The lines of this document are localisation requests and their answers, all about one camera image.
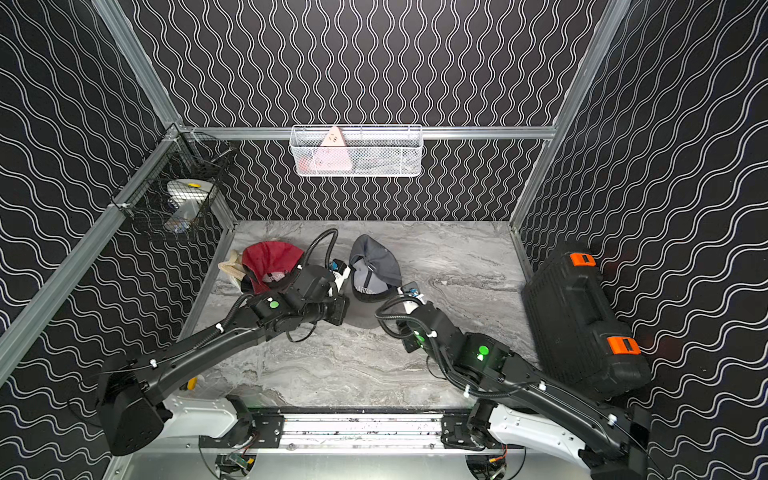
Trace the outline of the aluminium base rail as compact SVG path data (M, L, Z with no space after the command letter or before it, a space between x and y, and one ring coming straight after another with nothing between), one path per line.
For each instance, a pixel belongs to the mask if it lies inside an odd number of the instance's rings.
M363 410L290 412L253 409L219 438L199 436L207 450L246 454L371 453L459 454L493 452L474 440L468 410Z

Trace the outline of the dark grey cap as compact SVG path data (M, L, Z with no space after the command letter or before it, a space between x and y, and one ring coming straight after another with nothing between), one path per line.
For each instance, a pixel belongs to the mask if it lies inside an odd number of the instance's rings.
M386 301L402 286L401 269L394 254L369 235L361 235L353 243L349 266L352 293L361 302Z

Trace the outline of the beige cap with black lettering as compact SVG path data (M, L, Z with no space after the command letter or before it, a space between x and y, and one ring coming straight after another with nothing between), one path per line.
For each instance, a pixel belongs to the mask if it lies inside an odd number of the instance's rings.
M240 252L230 250L228 257L218 263L218 269L229 278L235 287L240 288L242 286L242 281L246 277L246 271Z

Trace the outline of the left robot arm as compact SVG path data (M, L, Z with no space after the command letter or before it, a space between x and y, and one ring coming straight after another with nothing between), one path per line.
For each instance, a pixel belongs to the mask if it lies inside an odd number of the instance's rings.
M241 295L224 319L169 347L108 359L97 376L96 411L110 453L133 454L159 438L173 418L166 398L221 361L303 324L341 325L351 273L338 262L301 267L282 288Z

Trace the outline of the red and black cap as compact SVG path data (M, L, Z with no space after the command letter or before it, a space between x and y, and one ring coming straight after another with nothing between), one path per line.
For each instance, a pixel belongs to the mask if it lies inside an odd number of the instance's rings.
M247 247L241 259L245 270L241 291L260 294L282 286L303 256L301 248L283 241L263 241Z

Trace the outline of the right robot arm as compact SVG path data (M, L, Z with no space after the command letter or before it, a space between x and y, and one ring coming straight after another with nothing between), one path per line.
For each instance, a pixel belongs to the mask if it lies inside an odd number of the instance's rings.
M445 381L475 401L465 431L476 449L522 447L593 479L644 479L650 417L591 400L507 345L463 332L432 302L399 296L376 312L385 333L422 349Z

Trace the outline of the aluminium corner frame post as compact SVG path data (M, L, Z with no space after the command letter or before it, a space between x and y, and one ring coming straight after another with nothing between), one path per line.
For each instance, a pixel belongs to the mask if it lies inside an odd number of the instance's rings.
M139 41L131 21L119 2L95 0L92 4L113 37L118 50L131 68L155 115L166 128L171 125L180 126L183 123L181 114L174 106L167 89L162 84L149 55Z

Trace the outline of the white item in black basket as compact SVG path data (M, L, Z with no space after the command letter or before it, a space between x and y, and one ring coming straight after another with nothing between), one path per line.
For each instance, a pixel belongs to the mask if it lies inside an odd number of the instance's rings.
M213 183L196 179L169 180L166 188L174 210L163 227L167 232L174 234L192 228L202 207L217 190Z

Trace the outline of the pink triangular card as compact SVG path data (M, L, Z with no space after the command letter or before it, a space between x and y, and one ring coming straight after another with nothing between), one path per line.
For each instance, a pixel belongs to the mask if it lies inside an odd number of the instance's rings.
M347 143L339 126L332 126L315 149L308 168L311 173L343 173L353 169Z

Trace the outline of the black plastic tool case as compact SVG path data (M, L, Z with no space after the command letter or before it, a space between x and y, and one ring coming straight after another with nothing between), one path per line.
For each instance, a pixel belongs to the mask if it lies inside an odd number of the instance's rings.
M601 286L596 258L582 243L556 247L521 296L541 369L594 400L610 400L651 380L630 326Z

